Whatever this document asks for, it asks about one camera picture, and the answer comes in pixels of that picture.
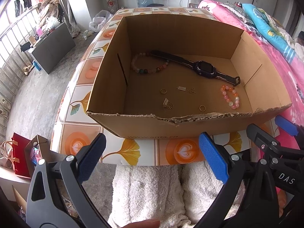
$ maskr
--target watch strap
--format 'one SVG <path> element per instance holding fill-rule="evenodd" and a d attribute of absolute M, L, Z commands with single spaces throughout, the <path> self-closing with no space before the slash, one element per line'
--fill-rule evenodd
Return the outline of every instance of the watch strap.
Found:
<path fill-rule="evenodd" d="M 234 87 L 241 83 L 241 78 L 239 76 L 231 77 L 231 76 L 223 74 L 219 71 L 216 72 L 216 78 L 221 79 L 223 81 L 227 81 L 227 82 L 233 84 Z"/>
<path fill-rule="evenodd" d="M 187 67 L 192 68 L 192 69 L 194 68 L 194 65 L 195 65 L 194 62 L 189 61 L 189 60 L 187 60 L 183 57 L 172 55 L 170 53 L 166 53 L 166 52 L 159 51 L 159 50 L 152 50 L 151 55 L 157 56 L 157 57 L 160 57 L 160 58 L 163 58 L 163 59 L 166 59 L 166 60 L 170 60 L 170 61 L 173 61 L 173 62 L 181 63 L 181 64 L 186 65 Z"/>

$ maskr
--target screw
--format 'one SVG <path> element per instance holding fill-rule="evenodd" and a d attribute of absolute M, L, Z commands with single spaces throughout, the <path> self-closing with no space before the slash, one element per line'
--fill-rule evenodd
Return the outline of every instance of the screw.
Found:
<path fill-rule="evenodd" d="M 73 155 L 69 155 L 65 159 L 66 159 L 66 161 L 73 161 L 74 156 Z"/>
<path fill-rule="evenodd" d="M 38 161 L 38 165 L 43 165 L 45 163 L 45 159 L 40 159 L 39 161 Z"/>
<path fill-rule="evenodd" d="M 273 162 L 274 164 L 277 164 L 279 161 L 278 161 L 277 158 L 272 158 L 272 162 Z"/>
<path fill-rule="evenodd" d="M 234 154 L 234 155 L 231 155 L 231 159 L 233 161 L 238 161 L 240 158 L 239 158 L 239 156 L 237 156 L 236 154 Z"/>
<path fill-rule="evenodd" d="M 261 164 L 267 164 L 267 161 L 265 159 L 261 159 Z"/>

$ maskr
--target human hand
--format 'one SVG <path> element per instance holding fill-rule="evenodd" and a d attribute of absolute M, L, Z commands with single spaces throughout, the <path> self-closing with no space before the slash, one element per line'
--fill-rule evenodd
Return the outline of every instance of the human hand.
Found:
<path fill-rule="evenodd" d="M 157 219 L 147 219 L 140 222 L 127 224 L 123 228 L 159 228 L 161 222 Z"/>

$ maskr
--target smartwatch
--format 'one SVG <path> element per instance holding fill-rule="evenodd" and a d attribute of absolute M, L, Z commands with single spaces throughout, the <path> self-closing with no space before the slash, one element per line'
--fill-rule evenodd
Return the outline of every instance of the smartwatch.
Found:
<path fill-rule="evenodd" d="M 172 55 L 169 53 L 165 53 L 159 50 L 152 50 L 151 55 L 157 56 L 166 60 L 170 60 L 176 63 L 181 63 L 191 69 L 194 70 L 198 75 L 213 79 L 213 78 L 218 78 L 223 81 L 227 81 L 231 83 L 234 87 L 237 86 L 238 84 L 241 83 L 241 79 L 239 76 L 237 77 L 231 77 L 229 75 L 223 74 L 219 71 L 216 70 L 216 68 L 208 62 L 205 61 L 197 61 L 197 62 L 192 62 L 189 61 L 185 58 L 182 58 L 180 56 Z"/>

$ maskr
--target torn cardboard edge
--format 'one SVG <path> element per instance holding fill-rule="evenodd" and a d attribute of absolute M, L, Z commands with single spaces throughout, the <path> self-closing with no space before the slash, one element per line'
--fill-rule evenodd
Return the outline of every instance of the torn cardboard edge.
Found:
<path fill-rule="evenodd" d="M 259 113 L 264 113 L 268 111 L 275 111 L 275 110 L 285 110 L 289 108 L 292 105 L 292 103 L 282 106 L 282 107 L 276 107 L 276 108 L 269 108 L 267 110 L 257 110 L 254 113 L 248 112 L 248 113 L 217 113 L 217 112 L 212 112 L 212 113 L 207 113 L 203 115 L 190 115 L 190 116 L 183 116 L 183 117 L 172 117 L 172 118 L 161 118 L 158 117 L 154 114 L 150 115 L 125 115 L 125 114 L 102 114 L 102 113 L 94 113 L 91 111 L 87 111 L 87 115 L 94 115 L 94 116 L 121 116 L 121 117 L 150 117 L 150 118 L 155 118 L 161 121 L 169 122 L 172 125 L 179 125 L 182 122 L 195 122 L 197 120 L 203 120 L 203 119 L 213 119 L 213 118 L 222 118 L 222 117 L 235 117 L 235 116 L 253 116 L 255 114 Z"/>

